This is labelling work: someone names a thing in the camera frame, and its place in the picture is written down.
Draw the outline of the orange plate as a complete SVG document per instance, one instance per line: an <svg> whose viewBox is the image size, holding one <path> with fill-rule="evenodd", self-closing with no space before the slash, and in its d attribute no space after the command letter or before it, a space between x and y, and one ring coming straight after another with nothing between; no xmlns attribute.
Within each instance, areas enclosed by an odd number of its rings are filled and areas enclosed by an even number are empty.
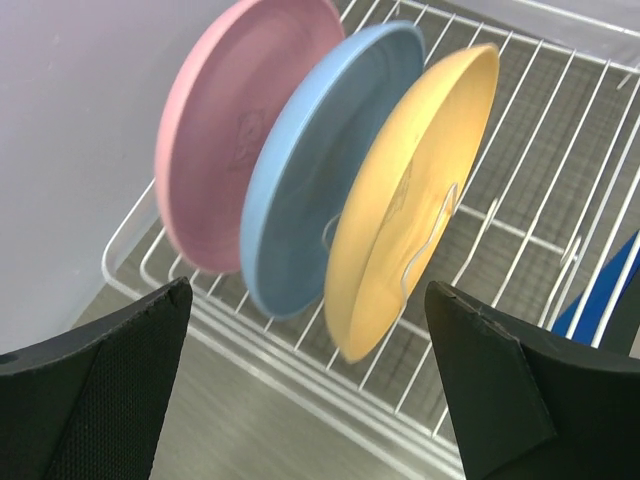
<svg viewBox="0 0 640 480"><path fill-rule="evenodd" d="M394 107L351 187L324 288L329 334L349 363L402 314L451 219L488 123L499 49L458 50Z"/></svg>

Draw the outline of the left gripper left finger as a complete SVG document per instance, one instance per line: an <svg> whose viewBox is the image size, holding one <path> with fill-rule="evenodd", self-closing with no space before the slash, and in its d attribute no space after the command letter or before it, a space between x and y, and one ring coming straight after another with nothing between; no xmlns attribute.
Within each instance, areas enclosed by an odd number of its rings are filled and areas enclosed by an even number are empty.
<svg viewBox="0 0 640 480"><path fill-rule="evenodd" d="M180 277L1 357L4 479L147 479L193 291Z"/></svg>

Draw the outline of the blue plate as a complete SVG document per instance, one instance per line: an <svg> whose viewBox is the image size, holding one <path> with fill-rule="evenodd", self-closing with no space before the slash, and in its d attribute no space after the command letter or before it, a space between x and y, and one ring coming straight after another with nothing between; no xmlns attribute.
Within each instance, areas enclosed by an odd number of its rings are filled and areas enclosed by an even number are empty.
<svg viewBox="0 0 640 480"><path fill-rule="evenodd" d="M265 316L295 316L321 295L327 227L424 62L413 22L371 25L333 47L287 101L255 164L240 224L242 276Z"/></svg>

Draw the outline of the pink plate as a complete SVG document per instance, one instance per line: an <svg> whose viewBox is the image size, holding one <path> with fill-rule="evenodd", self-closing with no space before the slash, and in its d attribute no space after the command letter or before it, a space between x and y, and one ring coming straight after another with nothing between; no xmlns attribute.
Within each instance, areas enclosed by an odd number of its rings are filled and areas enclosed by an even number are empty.
<svg viewBox="0 0 640 480"><path fill-rule="evenodd" d="M165 232L193 267L239 270L242 207L266 137L344 37L330 1L237 1L188 53L161 115L154 176Z"/></svg>

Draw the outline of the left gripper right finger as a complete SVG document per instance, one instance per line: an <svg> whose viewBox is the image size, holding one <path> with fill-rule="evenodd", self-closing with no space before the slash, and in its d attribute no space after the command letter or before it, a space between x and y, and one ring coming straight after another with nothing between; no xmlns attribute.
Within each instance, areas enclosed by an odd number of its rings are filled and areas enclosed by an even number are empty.
<svg viewBox="0 0 640 480"><path fill-rule="evenodd" d="M638 360L441 281L424 309L466 478L638 478Z"/></svg>

